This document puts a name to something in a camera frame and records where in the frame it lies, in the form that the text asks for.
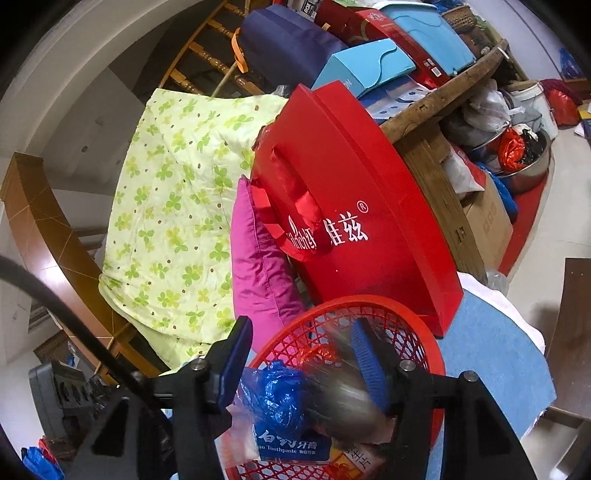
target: blue plastic bag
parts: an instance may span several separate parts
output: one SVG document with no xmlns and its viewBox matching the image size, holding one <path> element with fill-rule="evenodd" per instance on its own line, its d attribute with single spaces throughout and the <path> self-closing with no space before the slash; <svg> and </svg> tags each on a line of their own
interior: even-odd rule
<svg viewBox="0 0 591 480">
<path fill-rule="evenodd" d="M 585 78 L 585 74 L 566 48 L 560 49 L 560 67 L 562 68 L 562 75 L 566 79 Z"/>
<path fill-rule="evenodd" d="M 492 181 L 495 183 L 495 187 L 499 191 L 499 195 L 503 201 L 503 206 L 505 207 L 507 215 L 509 216 L 509 220 L 511 223 L 515 223 L 517 220 L 517 214 L 519 213 L 519 207 L 517 206 L 515 200 L 513 200 L 511 192 L 507 190 L 507 187 L 505 187 L 499 177 L 497 177 L 486 165 L 484 165 L 484 163 L 478 162 L 476 166 L 481 170 L 487 171 L 491 175 Z"/>
<path fill-rule="evenodd" d="M 238 398 L 257 419 L 282 437 L 296 437 L 307 427 L 303 407 L 304 374 L 274 360 L 267 368 L 245 368 Z"/>
<path fill-rule="evenodd" d="M 38 447 L 29 447 L 27 456 L 22 459 L 22 462 L 40 480 L 63 480 L 64 478 L 61 469 L 47 460 Z"/>
</svg>

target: navy blue bag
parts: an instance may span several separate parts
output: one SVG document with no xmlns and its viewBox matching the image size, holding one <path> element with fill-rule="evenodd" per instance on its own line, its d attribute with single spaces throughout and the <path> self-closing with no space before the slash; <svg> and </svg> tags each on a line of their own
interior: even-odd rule
<svg viewBox="0 0 591 480">
<path fill-rule="evenodd" d="M 333 53 L 347 45 L 283 5 L 254 10 L 238 35 L 249 68 L 273 86 L 312 87 Z"/>
</svg>

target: black cable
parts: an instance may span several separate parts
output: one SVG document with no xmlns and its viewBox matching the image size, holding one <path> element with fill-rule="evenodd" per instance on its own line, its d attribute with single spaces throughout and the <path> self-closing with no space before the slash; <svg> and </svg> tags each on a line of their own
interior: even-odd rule
<svg viewBox="0 0 591 480">
<path fill-rule="evenodd" d="M 4 280 L 19 288 L 31 296 L 31 298 L 41 303 L 47 310 L 51 311 L 59 319 L 60 323 L 71 331 L 99 362 L 102 362 L 109 369 L 111 376 L 117 382 L 129 388 L 131 393 L 134 393 L 144 401 L 146 406 L 154 413 L 164 431 L 172 436 L 172 425 L 160 410 L 160 406 L 155 398 L 121 366 L 103 344 L 92 335 L 92 332 L 82 323 L 76 314 L 42 281 L 2 255 L 0 255 L 0 280 Z"/>
</svg>

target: red bag handle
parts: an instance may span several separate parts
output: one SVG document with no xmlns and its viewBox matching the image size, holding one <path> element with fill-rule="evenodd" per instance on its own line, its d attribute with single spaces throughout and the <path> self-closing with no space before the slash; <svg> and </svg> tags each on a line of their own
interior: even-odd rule
<svg viewBox="0 0 591 480">
<path fill-rule="evenodd" d="M 294 203 L 296 211 L 302 217 L 307 230 L 309 230 L 311 238 L 303 236 L 300 239 L 300 244 L 309 248 L 300 248 L 290 239 L 288 233 L 279 223 L 277 213 L 269 200 L 267 191 L 255 179 L 251 183 L 252 200 L 265 227 L 267 227 L 279 248 L 295 260 L 306 262 L 312 260 L 319 253 L 326 253 L 331 249 L 332 243 L 324 227 L 324 217 L 320 206 L 293 166 L 283 158 L 275 147 L 271 150 L 271 165 L 275 170 L 279 185 Z"/>
</svg>

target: metal bolt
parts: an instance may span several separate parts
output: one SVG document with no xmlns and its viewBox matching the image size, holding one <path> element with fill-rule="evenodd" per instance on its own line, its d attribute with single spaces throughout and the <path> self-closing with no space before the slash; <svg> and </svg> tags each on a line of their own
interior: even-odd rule
<svg viewBox="0 0 591 480">
<path fill-rule="evenodd" d="M 469 382 L 478 382 L 478 374 L 472 370 L 464 372 L 464 379 Z"/>
<path fill-rule="evenodd" d="M 143 383 L 146 379 L 145 375 L 140 372 L 139 370 L 135 370 L 131 372 L 131 376 L 136 380 L 138 383 Z"/>
<path fill-rule="evenodd" d="M 400 368 L 405 372 L 412 372 L 417 367 L 417 364 L 412 360 L 402 360 L 400 362 Z"/>
<path fill-rule="evenodd" d="M 207 360 L 204 358 L 196 358 L 195 360 L 192 360 L 191 363 L 189 363 L 189 366 L 192 370 L 198 372 L 204 368 L 207 368 Z"/>
</svg>

